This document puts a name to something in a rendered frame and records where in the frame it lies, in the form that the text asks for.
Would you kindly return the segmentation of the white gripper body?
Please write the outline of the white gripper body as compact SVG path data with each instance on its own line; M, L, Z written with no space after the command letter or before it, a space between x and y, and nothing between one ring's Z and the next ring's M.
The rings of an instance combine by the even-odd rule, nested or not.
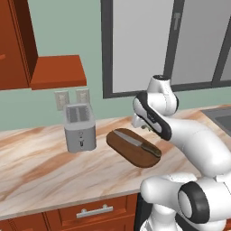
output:
M137 114L134 114L132 119L132 126L134 128L142 127L145 125L145 122L142 118L140 118Z

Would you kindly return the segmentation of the brown wooden cutting board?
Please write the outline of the brown wooden cutting board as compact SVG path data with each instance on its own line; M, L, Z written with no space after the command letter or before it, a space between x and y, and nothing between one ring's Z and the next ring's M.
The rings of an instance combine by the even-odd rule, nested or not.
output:
M118 128L117 131L127 134L133 137L134 139L137 139L144 143L148 143L149 145L157 148L154 144L151 144L150 142L148 142L132 130L126 128ZM120 138L118 135L114 133L114 130L107 134L106 143L116 152L121 154L130 163L139 168L151 168L152 166L157 164L161 159L161 157L157 158L151 153L143 150L141 147L132 145L124 139Z

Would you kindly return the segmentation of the red-brown drawer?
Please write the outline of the red-brown drawer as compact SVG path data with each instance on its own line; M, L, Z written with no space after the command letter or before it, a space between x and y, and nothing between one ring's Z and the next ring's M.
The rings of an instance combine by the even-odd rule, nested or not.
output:
M114 198L114 199L103 199L100 201L90 202L87 204L72 206L68 208L61 208L59 210L60 221L63 227L68 226L84 226L93 224L99 221L105 221L108 218L118 217L126 212L127 196ZM100 215L91 217L76 218L76 214L79 213L83 208L86 210L92 210L101 208L104 204L109 207L113 206L112 212L107 212Z
M125 216L91 225L65 228L63 231L134 231L134 216Z

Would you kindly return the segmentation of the red-brown lower drawer front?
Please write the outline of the red-brown lower drawer front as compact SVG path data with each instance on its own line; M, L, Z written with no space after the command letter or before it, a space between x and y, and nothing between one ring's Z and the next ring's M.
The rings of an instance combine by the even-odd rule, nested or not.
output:
M134 231L134 216L125 216L91 225L65 228L63 231Z

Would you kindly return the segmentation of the silver toaster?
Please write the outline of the silver toaster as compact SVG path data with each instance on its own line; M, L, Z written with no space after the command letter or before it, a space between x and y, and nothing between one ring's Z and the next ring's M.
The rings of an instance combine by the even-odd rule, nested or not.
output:
M97 147L96 120L89 103L64 106L64 132L71 153L92 151Z

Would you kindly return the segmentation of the grey sink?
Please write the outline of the grey sink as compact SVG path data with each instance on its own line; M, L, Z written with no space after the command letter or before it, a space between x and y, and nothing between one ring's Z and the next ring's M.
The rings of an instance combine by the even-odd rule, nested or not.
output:
M204 109L202 113L231 137L231 106Z

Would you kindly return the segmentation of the grey framed window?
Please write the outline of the grey framed window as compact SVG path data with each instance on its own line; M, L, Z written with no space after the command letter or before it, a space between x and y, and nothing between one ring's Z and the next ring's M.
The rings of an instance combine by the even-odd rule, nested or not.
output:
M231 86L231 0L100 0L103 97L151 76L174 91Z

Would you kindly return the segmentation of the black dishwasher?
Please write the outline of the black dishwasher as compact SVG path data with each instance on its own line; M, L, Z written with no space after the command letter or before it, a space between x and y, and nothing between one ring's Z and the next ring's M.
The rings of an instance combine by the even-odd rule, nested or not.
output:
M150 216L152 212L152 204L147 203L141 194L137 195L134 231L140 231L143 222Z

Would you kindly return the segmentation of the red-brown shelf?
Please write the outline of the red-brown shelf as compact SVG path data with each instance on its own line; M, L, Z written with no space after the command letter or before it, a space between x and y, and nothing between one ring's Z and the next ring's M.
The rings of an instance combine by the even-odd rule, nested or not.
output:
M86 85L87 79L79 55L39 57L30 83L32 90Z

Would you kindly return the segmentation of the red-brown base cupboard front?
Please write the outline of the red-brown base cupboard front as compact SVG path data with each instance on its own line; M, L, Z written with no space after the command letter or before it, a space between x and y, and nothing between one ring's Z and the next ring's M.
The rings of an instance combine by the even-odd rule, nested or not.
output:
M0 221L0 231L49 231L42 214Z

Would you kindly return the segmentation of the beige wall outlet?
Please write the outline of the beige wall outlet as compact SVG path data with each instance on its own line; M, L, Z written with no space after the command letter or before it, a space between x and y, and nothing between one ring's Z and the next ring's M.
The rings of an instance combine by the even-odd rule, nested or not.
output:
M76 90L77 102L78 103L89 103L90 102L90 95L89 89L77 89Z
M54 95L55 95L57 109L60 111L63 109L65 105L69 103L69 92L68 90L55 91Z

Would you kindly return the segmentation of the red-brown wall cupboard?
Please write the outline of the red-brown wall cupboard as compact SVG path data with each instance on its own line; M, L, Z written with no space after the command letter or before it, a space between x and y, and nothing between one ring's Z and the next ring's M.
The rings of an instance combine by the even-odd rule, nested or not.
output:
M0 0L0 90L28 88L37 59L28 0Z

